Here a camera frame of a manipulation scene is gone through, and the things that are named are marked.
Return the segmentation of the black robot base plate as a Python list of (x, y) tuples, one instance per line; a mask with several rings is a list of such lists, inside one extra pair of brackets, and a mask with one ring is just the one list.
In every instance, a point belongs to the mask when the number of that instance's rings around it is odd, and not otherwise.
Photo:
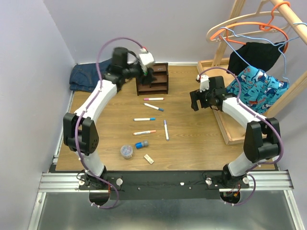
[(79, 175), (79, 189), (92, 191), (91, 201), (220, 199), (238, 202), (240, 189), (249, 188), (246, 175), (232, 177), (223, 171), (107, 171), (105, 182)]

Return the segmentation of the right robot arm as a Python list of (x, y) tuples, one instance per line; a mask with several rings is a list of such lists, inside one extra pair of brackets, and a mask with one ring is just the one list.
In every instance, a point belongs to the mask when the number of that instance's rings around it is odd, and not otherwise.
[(191, 108), (216, 108), (235, 119), (246, 131), (243, 152), (223, 167), (221, 183), (230, 188), (259, 164), (280, 156), (283, 152), (279, 122), (266, 118), (248, 106), (233, 93), (228, 93), (222, 76), (198, 75), (199, 89), (190, 92)]

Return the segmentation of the brown wooden desk organizer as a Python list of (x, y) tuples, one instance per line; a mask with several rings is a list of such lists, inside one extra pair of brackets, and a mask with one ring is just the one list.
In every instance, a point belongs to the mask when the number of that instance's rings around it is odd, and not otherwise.
[(149, 94), (168, 94), (169, 74), (168, 63), (156, 63), (152, 66), (153, 76), (156, 80), (152, 81), (149, 85), (142, 85), (136, 80), (137, 95)]

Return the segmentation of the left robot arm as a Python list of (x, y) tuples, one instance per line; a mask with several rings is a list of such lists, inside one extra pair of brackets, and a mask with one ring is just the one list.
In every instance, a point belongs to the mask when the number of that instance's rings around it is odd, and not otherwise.
[(96, 122), (107, 103), (122, 89), (127, 80), (135, 78), (142, 84), (155, 80), (152, 66), (154, 57), (144, 46), (139, 54), (124, 47), (115, 47), (110, 64), (102, 72), (99, 62), (95, 67), (98, 82), (86, 101), (74, 112), (63, 117), (63, 142), (78, 156), (85, 175), (95, 189), (102, 189), (106, 180), (106, 167), (97, 153), (99, 134)]

